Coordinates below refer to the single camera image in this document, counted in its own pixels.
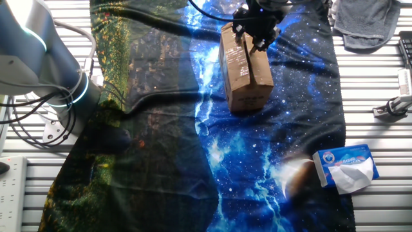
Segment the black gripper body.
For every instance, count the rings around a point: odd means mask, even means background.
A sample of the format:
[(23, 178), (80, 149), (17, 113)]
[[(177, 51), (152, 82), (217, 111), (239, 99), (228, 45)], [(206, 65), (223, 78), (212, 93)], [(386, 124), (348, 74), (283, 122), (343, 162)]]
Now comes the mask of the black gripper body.
[(246, 0), (232, 14), (233, 24), (242, 24), (245, 33), (260, 36), (276, 27), (284, 18), (285, 0)]

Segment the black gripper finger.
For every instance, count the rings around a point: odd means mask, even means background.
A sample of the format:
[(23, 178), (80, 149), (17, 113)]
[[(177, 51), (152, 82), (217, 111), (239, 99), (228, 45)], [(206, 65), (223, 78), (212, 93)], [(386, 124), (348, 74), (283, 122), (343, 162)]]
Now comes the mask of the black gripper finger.
[(235, 33), (235, 42), (239, 44), (245, 33), (245, 27), (242, 24), (233, 24), (233, 32)]
[(277, 39), (279, 34), (281, 33), (281, 29), (278, 27), (273, 27), (269, 32), (260, 35), (260, 36), (253, 36), (252, 43), (253, 47), (251, 49), (251, 53), (255, 53), (256, 51), (265, 52), (268, 47)]

